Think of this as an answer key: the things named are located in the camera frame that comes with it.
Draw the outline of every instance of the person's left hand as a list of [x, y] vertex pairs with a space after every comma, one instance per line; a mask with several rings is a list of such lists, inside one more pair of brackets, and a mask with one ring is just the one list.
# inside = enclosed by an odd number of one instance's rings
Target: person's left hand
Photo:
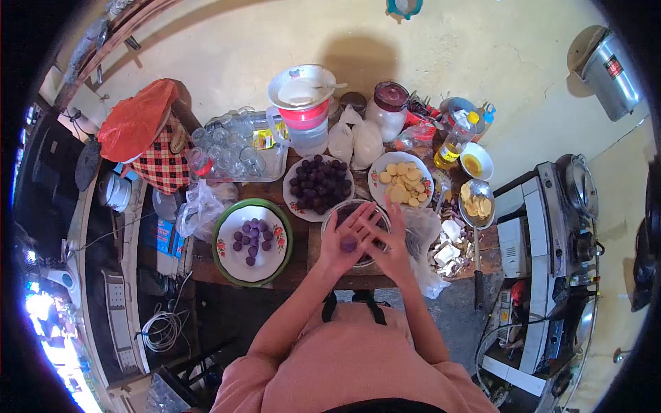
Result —
[[[362, 257], [365, 252], [363, 247], [365, 243], [362, 243], [362, 241], [374, 238], [370, 231], [359, 222], [358, 218], [369, 219], [375, 208], [376, 202], [362, 204], [339, 227], [337, 227], [337, 211], [331, 211], [326, 231], [321, 235], [319, 263], [337, 279], [350, 270]], [[375, 225], [381, 219], [381, 216], [382, 214], [378, 212], [369, 222]], [[347, 236], [356, 238], [357, 245], [353, 252], [344, 252], [340, 247], [342, 239]]]

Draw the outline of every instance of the plate of potato slices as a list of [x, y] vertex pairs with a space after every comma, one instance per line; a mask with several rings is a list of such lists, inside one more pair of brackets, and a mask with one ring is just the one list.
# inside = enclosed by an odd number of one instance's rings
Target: plate of potato slices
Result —
[[387, 152], [369, 170], [369, 192], [382, 208], [386, 208], [385, 194], [393, 202], [424, 208], [432, 201], [434, 180], [418, 157]]

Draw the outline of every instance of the concrete floor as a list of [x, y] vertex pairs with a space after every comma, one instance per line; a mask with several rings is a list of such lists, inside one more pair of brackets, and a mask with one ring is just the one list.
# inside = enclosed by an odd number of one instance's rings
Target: concrete floor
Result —
[[[491, 309], [503, 277], [485, 275], [485, 308]], [[245, 354], [255, 334], [268, 317], [290, 296], [288, 291], [251, 289], [226, 285], [197, 283], [198, 328], [202, 351], [220, 341], [236, 337], [236, 341], [217, 357], [227, 365]], [[336, 291], [339, 301], [351, 301], [352, 291]], [[376, 301], [387, 301], [404, 311], [401, 294], [396, 288], [377, 289]], [[475, 373], [473, 357], [486, 325], [488, 311], [473, 310], [473, 279], [453, 282], [436, 300], [425, 299], [429, 312], [441, 330], [452, 361]]]

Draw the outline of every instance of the pink shirt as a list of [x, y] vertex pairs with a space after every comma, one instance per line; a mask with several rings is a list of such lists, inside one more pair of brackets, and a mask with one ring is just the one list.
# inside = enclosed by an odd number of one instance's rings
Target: pink shirt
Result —
[[382, 308], [387, 326], [376, 324], [363, 303], [339, 303], [328, 323], [320, 307], [282, 364], [251, 356], [230, 364], [212, 413], [324, 412], [394, 397], [448, 413], [498, 411], [463, 366], [424, 361], [404, 314]]

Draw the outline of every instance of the cooking oil bottle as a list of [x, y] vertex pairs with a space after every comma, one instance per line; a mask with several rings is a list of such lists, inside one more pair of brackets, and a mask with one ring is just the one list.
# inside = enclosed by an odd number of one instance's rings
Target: cooking oil bottle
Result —
[[440, 169], [450, 169], [459, 158], [463, 148], [475, 137], [476, 123], [480, 116], [475, 112], [468, 113], [464, 120], [458, 120], [452, 131], [434, 155], [434, 164]]

